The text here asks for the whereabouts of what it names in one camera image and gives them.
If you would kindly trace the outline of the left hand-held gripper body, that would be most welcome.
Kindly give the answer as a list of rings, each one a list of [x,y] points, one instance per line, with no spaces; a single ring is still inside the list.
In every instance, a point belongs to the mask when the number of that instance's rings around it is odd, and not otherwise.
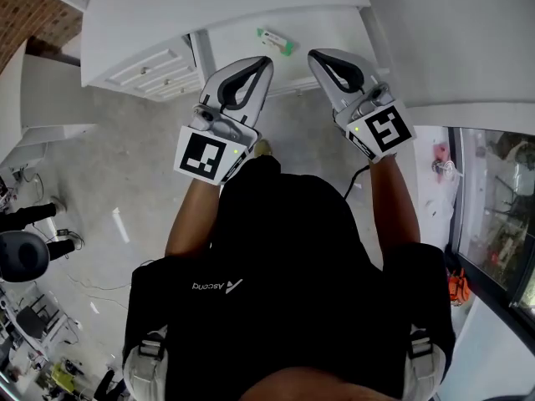
[[[261,135],[204,104],[193,107],[181,127],[174,170],[212,185],[224,185],[253,151]]]

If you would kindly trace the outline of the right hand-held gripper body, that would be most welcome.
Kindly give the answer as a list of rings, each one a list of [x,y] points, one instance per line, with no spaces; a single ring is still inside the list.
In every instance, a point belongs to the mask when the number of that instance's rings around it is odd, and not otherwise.
[[[416,138],[404,103],[395,99],[386,82],[380,82],[338,112],[335,123],[345,138],[372,163]]]

